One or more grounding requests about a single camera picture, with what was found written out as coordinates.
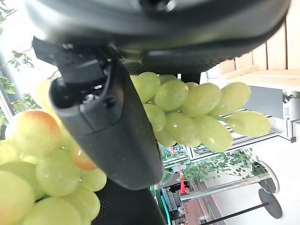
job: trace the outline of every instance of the grape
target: grape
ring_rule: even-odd
[[[236,112],[226,122],[234,132],[245,136],[266,135],[271,129],[268,118],[255,111]]]
[[[229,131],[216,119],[202,115],[194,118],[200,141],[215,152],[226,151],[233,138]]]
[[[0,171],[0,224],[20,221],[33,205],[30,184],[10,172]]]
[[[222,89],[219,104],[209,113],[212,116],[227,115],[241,108],[250,97],[250,88],[242,82],[234,82]]]
[[[30,94],[36,103],[46,111],[52,111],[49,99],[49,88],[51,81],[46,80],[34,85]]]
[[[193,88],[195,87],[198,87],[199,85],[195,82],[187,82],[186,83],[187,87],[188,87],[188,90],[192,90]]]
[[[26,180],[35,195],[35,200],[41,199],[45,192],[42,190],[36,178],[36,166],[28,162],[10,162],[0,166],[0,171],[7,171]]]
[[[0,141],[0,165],[18,158],[17,151],[10,141]]]
[[[76,190],[81,171],[67,150],[57,150],[38,161],[36,176],[46,194],[63,196]]]
[[[50,197],[36,203],[22,225],[82,225],[78,210],[67,201]]]
[[[97,168],[97,165],[75,141],[71,147],[71,157],[75,164],[82,170],[94,170]]]
[[[142,103],[150,100],[160,86],[159,77],[153,72],[144,72],[130,78]]]
[[[54,118],[41,110],[28,110],[17,114],[9,132],[18,151],[24,155],[40,157],[57,148],[60,129]]]
[[[171,112],[167,115],[165,129],[179,144],[189,147],[201,144],[193,120],[180,112]]]
[[[189,117],[209,113],[221,100],[221,89],[213,83],[204,83],[189,91],[181,112]]]
[[[160,131],[154,132],[157,142],[166,147],[171,147],[176,144],[176,141],[172,138],[172,136],[165,130],[162,129]]]
[[[144,109],[154,131],[165,127],[165,113],[154,104],[144,104]]]
[[[92,191],[100,191],[106,184],[106,174],[97,168],[91,171],[83,171],[82,184],[88,187]]]
[[[159,80],[160,80],[160,85],[163,85],[164,83],[166,83],[168,81],[177,80],[177,77],[175,77],[172,74],[160,75]]]
[[[97,195],[80,184],[78,189],[70,195],[64,196],[63,199],[73,201],[74,204],[81,204],[88,209],[91,220],[95,219],[100,212],[100,201]]]
[[[154,102],[159,108],[167,112],[179,108],[187,97],[187,85],[180,80],[171,80],[159,87]]]
[[[64,196],[62,197],[62,199],[72,204],[78,210],[81,218],[81,225],[90,225],[90,213],[84,205],[82,205],[80,202],[74,201],[73,198],[68,198]]]

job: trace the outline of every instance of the green leaf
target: green leaf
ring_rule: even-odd
[[[15,91],[13,89],[5,89],[5,92],[12,95],[15,94]]]

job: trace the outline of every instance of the wooden panel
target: wooden panel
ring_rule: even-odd
[[[226,60],[218,65],[220,74],[226,74],[235,70],[234,60]]]
[[[286,69],[285,24],[267,41],[268,69]]]
[[[266,44],[258,46],[252,51],[253,65],[258,66],[260,70],[267,69],[267,51]]]
[[[272,77],[271,79],[266,76],[251,77],[248,75],[237,76],[228,82],[244,82],[248,85],[266,88],[287,89],[300,91],[300,78],[287,78],[287,77]]]
[[[264,76],[268,78],[283,77],[283,78],[300,78],[300,69],[286,70],[258,70],[246,74],[247,77]]]
[[[236,69],[247,68],[253,65],[252,52],[246,53],[241,57],[235,58]]]
[[[244,74],[256,71],[256,70],[258,70],[258,66],[249,66],[249,67],[246,67],[243,69],[238,69],[238,70],[223,74],[221,76],[224,77],[225,79],[231,79],[236,76],[241,76],[241,75],[244,75]]]
[[[300,0],[292,0],[286,18],[288,69],[300,68]]]

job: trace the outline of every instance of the green grape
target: green grape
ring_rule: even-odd
[[[172,138],[172,136],[165,130],[162,129],[160,131],[154,132],[157,142],[166,147],[171,147],[176,144],[176,141]]]
[[[234,132],[245,136],[266,135],[271,129],[268,118],[255,111],[236,112],[226,122]]]
[[[41,199],[45,192],[39,185],[36,178],[36,166],[28,162],[10,162],[0,166],[0,171],[7,171],[30,183],[35,195],[35,200]]]
[[[153,72],[144,72],[137,77],[131,75],[130,78],[142,103],[149,101],[160,86],[159,77]]]
[[[83,171],[81,179],[83,185],[92,191],[99,191],[104,188],[107,177],[100,168],[97,168],[95,170]]]
[[[187,97],[187,85],[180,80],[171,80],[159,87],[154,102],[163,111],[168,112],[179,108]]]
[[[180,112],[171,112],[167,115],[165,129],[179,144],[189,147],[201,144],[193,120]]]
[[[226,151],[233,138],[229,131],[216,119],[202,115],[194,118],[200,141],[215,152]]]
[[[90,225],[91,223],[90,213],[84,205],[82,205],[78,201],[75,201],[73,198],[69,198],[68,196],[63,196],[61,197],[61,199],[72,204],[78,210],[81,218],[81,225]]]
[[[213,83],[204,83],[189,91],[186,101],[180,107],[189,117],[209,113],[221,100],[221,89]]]
[[[154,104],[144,104],[144,109],[154,131],[165,127],[165,113]]]
[[[95,219],[100,212],[100,201],[97,195],[86,186],[80,184],[78,189],[70,195],[64,196],[67,201],[81,204],[88,209],[91,220]]]
[[[67,201],[50,197],[35,204],[22,225],[82,225],[78,210]]]
[[[58,147],[61,134],[55,119],[42,110],[26,110],[14,116],[7,137],[20,154],[40,157]]]
[[[20,221],[33,205],[30,184],[10,172],[0,171],[0,224]]]
[[[198,87],[199,85],[195,82],[187,82],[186,83],[188,90],[191,91],[193,88]]]
[[[209,113],[211,116],[227,115],[240,109],[250,97],[250,88],[242,82],[234,82],[222,89],[219,104]]]
[[[0,141],[0,165],[17,159],[18,154],[13,143],[8,140]]]
[[[38,161],[36,176],[46,194],[63,196],[76,190],[81,171],[67,150],[57,150]]]
[[[175,77],[172,74],[167,75],[159,75],[160,85],[163,85],[164,83],[171,81],[171,80],[177,80],[177,77]]]

